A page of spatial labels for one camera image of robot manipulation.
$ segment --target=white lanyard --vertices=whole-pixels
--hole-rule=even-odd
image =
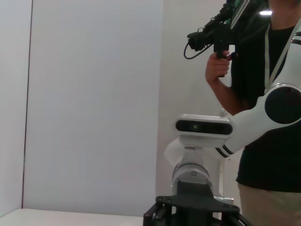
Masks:
[[[276,66],[271,74],[271,77],[270,77],[269,76],[269,29],[270,29],[270,24],[268,25],[267,31],[265,33],[265,77],[264,77],[265,91],[264,91],[264,93],[266,93],[267,90],[271,87],[271,85],[276,77],[276,74],[284,60],[284,57],[287,54],[288,49],[290,48],[291,41],[294,38],[294,36],[300,26],[301,26],[301,19],[298,21],[290,38],[288,39],[287,44],[285,45],[284,50],[283,50],[282,54],[280,55],[280,58],[279,58]]]

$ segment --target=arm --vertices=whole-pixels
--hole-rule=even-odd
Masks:
[[[223,84],[219,79],[209,83],[209,85],[223,108],[230,114],[236,115],[248,109],[247,104],[241,102],[234,91]]]
[[[239,97],[234,90],[241,90],[243,86],[242,76],[237,75],[236,71],[232,70],[235,76],[232,77],[232,88],[224,85],[219,77],[220,75],[226,75],[229,70],[230,56],[227,59],[218,59],[216,53],[213,53],[208,60],[206,68],[206,81],[215,93],[218,101],[221,103],[223,108],[232,115],[249,109],[245,101],[242,101],[241,96]]]

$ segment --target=black cable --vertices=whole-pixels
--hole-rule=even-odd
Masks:
[[[205,49],[203,49],[202,51],[200,51],[198,54],[194,55],[193,57],[187,57],[187,56],[186,56],[186,50],[187,50],[187,47],[188,47],[188,46],[189,46],[189,43],[187,43],[187,45],[186,45],[186,47],[185,47],[185,50],[184,50],[184,57],[185,57],[185,59],[187,59],[187,60],[192,60],[192,59],[198,57],[199,55],[201,55],[202,53],[204,53],[207,49],[209,49],[209,48],[212,46],[212,44],[210,44],[209,46],[207,46]]]

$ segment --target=man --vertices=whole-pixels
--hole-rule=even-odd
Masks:
[[[269,3],[270,27],[260,29],[238,46],[230,88],[219,80],[220,75],[227,74],[230,59],[217,59],[212,54],[207,63],[206,80],[221,105],[232,115],[252,109],[258,97],[269,88],[265,76],[279,75],[285,58],[279,70],[274,72],[274,69],[301,18],[299,0],[270,0]],[[300,138],[301,123],[297,123],[269,131],[245,148],[237,182],[243,215],[254,226],[301,226]]]

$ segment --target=table surface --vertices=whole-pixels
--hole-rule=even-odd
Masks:
[[[45,210],[15,210],[0,226],[142,226],[143,218]]]

